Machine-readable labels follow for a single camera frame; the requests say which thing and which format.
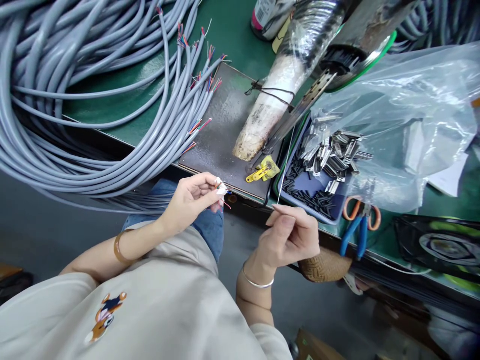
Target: gray floor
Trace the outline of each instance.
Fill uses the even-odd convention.
[[[116,235],[126,218],[56,203],[1,172],[0,185],[0,262],[25,268],[37,281],[57,275],[83,251]],[[219,271],[232,295],[238,272],[264,231],[265,216],[240,204],[235,214],[225,213]],[[346,287],[310,283],[289,268],[275,278],[272,311],[283,335],[293,340],[304,327],[346,359],[371,360],[382,348],[388,331],[372,320],[374,306]]]

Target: woman's right hand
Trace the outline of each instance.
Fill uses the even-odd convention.
[[[275,211],[258,242],[254,257],[270,268],[280,268],[320,254],[319,224],[300,207],[273,205]]]

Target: woven basket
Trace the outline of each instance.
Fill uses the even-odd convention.
[[[341,280],[350,269],[352,259],[320,246],[320,255],[298,264],[303,277],[313,283],[327,283]]]

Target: beige sweatshirt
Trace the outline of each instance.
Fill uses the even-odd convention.
[[[100,286],[87,274],[70,273],[5,303],[0,359],[292,357],[274,327],[247,325],[218,279],[210,249],[189,227]]]

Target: blue jeans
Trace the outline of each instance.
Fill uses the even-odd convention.
[[[167,179],[160,179],[151,189],[151,195],[173,194],[177,190],[177,184]],[[129,215],[123,224],[123,229],[145,221],[155,221],[159,217],[153,215]],[[224,247],[224,213],[217,211],[213,213],[210,209],[204,210],[192,226],[198,230],[206,244],[210,248],[216,262],[219,262],[220,254]]]

